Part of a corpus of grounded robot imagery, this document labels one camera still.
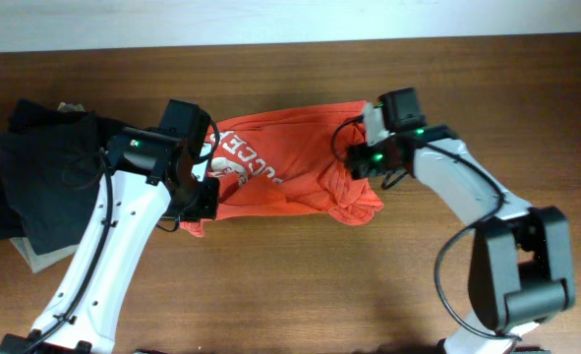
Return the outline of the orange soccer t-shirt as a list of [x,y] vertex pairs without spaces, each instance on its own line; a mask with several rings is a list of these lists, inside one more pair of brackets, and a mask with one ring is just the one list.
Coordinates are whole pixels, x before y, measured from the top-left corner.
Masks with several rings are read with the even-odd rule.
[[325,213],[347,225],[373,219],[383,203],[339,157],[365,140],[357,123],[365,100],[226,119],[209,130],[218,143],[208,176],[220,182],[217,219]]

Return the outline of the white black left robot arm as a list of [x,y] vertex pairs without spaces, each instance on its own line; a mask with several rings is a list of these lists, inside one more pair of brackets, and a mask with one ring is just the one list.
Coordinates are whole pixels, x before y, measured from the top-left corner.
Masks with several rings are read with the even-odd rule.
[[217,214],[219,182],[207,176],[218,133],[126,128],[102,153],[92,215],[55,295],[26,337],[1,353],[110,353],[123,301],[146,242],[161,221]]

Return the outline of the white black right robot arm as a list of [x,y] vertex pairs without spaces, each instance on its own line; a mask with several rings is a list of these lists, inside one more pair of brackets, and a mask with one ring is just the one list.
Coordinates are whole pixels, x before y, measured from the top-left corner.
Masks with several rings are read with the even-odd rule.
[[439,353],[518,353],[522,336],[571,309],[576,291],[569,223],[555,206],[537,208],[498,183],[446,126],[388,133],[347,149],[356,179],[411,176],[436,193],[464,227],[439,250],[434,282],[449,249],[473,237],[468,275],[472,311],[441,340]]

